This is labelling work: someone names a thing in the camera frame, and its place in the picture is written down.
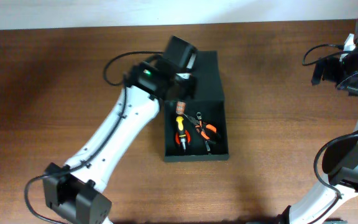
black tool box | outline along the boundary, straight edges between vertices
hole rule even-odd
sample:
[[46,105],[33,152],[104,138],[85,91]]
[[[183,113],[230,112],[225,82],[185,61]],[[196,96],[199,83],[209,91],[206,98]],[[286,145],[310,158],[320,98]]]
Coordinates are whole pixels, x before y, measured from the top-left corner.
[[224,94],[218,68],[218,54],[215,51],[200,51],[197,54],[195,69],[191,73],[197,79],[194,98],[184,100],[185,114],[196,117],[200,112],[203,121],[216,127],[220,139],[210,144],[208,153],[204,140],[193,124],[184,119],[183,125],[189,132],[191,141],[184,152],[175,142],[176,101],[165,101],[165,162],[222,161],[229,159],[227,145],[226,118],[224,112]]

screwdriver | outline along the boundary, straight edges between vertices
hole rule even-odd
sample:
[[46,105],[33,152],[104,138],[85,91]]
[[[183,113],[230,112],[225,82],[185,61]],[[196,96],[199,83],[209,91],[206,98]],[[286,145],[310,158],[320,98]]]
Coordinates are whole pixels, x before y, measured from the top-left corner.
[[183,116],[177,116],[177,130],[179,135],[179,141],[181,148],[186,151],[186,142],[187,142],[187,136],[185,132],[185,127],[183,126]]
[[187,136],[186,136],[186,130],[185,127],[183,125],[183,114],[185,112],[185,107],[186,107],[186,103],[185,102],[177,102],[177,118],[176,118],[176,122],[177,122],[177,131],[178,131],[178,135],[179,135],[179,141],[180,141],[180,145],[181,148],[186,151],[186,142],[187,142]]

green led light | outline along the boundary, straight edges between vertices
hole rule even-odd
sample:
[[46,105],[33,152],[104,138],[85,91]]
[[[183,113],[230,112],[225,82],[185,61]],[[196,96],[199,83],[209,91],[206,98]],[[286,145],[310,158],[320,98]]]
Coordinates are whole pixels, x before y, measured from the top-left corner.
[[145,74],[148,75],[148,76],[151,76],[151,75],[152,75],[152,73],[151,73],[149,70],[146,70],[146,69],[143,71],[143,73],[145,73]]

orange pliers handle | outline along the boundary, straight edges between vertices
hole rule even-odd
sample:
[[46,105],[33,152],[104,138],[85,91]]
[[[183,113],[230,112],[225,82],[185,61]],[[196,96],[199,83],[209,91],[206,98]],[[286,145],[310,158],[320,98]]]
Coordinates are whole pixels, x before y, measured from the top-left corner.
[[207,124],[205,122],[202,122],[203,127],[200,125],[196,125],[196,130],[198,133],[201,134],[201,136],[207,140],[209,143],[216,144],[216,141],[213,141],[210,136],[215,135],[220,138],[219,133],[217,132],[215,126],[212,124]]

wooden desk surface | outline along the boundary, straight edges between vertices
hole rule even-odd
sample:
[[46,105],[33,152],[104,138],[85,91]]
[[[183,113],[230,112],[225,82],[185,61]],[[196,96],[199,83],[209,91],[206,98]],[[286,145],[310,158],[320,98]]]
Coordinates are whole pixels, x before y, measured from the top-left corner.
[[[50,162],[63,164],[91,137],[120,88],[101,71],[112,57],[163,50],[177,35],[217,50],[226,95],[231,158],[164,163],[163,114],[138,135],[114,171],[105,196],[112,220],[196,222],[275,216],[317,181],[312,163],[327,141],[353,130],[358,98],[333,83],[312,87],[303,54],[343,43],[354,21],[258,22],[195,26],[0,31],[0,223],[43,223],[26,209],[25,183]],[[311,56],[316,58],[320,51]],[[144,55],[114,64],[111,78]],[[40,213],[41,183],[30,191]],[[358,197],[335,214],[358,223]]]

